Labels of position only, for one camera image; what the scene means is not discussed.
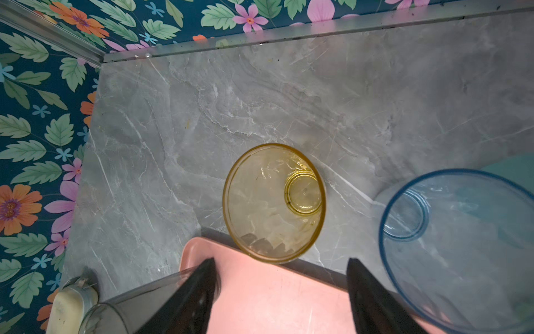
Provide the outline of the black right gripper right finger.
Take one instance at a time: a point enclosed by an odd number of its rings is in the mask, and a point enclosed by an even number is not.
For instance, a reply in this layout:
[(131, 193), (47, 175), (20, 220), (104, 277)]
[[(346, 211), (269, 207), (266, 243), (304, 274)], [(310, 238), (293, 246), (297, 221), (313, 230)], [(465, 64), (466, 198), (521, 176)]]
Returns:
[(346, 278), (357, 333), (426, 332), (360, 260), (348, 261)]

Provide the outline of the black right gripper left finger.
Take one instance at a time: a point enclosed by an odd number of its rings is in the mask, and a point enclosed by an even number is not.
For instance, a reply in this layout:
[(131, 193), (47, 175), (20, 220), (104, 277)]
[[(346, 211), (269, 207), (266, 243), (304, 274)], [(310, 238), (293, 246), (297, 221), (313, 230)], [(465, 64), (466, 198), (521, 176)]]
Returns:
[(137, 333), (206, 333), (221, 289), (213, 258), (204, 260)]

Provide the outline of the grey transparent cup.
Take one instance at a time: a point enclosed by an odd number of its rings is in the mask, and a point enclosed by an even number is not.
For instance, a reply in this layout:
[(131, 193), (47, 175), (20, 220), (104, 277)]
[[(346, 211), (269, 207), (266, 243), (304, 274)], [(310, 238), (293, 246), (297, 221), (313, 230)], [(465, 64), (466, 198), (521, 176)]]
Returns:
[(93, 306), (80, 333), (135, 333), (164, 307), (196, 270), (186, 269)]

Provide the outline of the blue transparent cup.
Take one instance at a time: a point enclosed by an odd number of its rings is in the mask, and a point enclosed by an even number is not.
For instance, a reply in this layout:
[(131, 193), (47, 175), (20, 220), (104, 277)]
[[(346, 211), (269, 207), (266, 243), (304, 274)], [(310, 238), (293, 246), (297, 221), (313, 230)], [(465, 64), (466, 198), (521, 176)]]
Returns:
[(533, 194), (502, 176), (445, 169), (372, 202), (394, 289), (447, 333), (533, 332)]

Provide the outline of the yellow transparent cup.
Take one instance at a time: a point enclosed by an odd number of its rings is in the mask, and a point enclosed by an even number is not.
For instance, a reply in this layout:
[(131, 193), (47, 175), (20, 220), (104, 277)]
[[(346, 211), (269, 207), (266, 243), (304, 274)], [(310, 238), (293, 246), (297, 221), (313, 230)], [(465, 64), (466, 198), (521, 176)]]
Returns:
[(261, 262), (299, 258), (314, 245), (325, 221), (320, 173), (303, 153), (281, 143), (262, 144), (239, 157), (222, 195), (229, 235)]

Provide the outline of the pink plastic tray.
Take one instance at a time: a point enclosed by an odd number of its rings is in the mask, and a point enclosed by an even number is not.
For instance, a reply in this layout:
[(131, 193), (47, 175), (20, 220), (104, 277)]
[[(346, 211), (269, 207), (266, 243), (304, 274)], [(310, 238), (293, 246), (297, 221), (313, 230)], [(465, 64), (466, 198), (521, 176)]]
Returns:
[[(208, 258), (215, 260), (221, 281), (208, 333), (357, 333), (348, 288), (262, 263), (203, 237), (186, 244), (180, 268), (198, 266)], [(440, 333), (412, 318), (425, 333)]]

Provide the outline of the teal frosted cup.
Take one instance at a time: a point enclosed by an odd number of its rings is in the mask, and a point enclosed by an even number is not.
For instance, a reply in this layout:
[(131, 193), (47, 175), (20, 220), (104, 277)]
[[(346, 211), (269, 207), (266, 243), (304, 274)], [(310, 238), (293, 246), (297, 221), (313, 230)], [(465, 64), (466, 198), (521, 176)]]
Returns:
[(514, 182), (529, 192), (534, 191), (534, 155), (533, 153), (516, 155), (482, 168)]

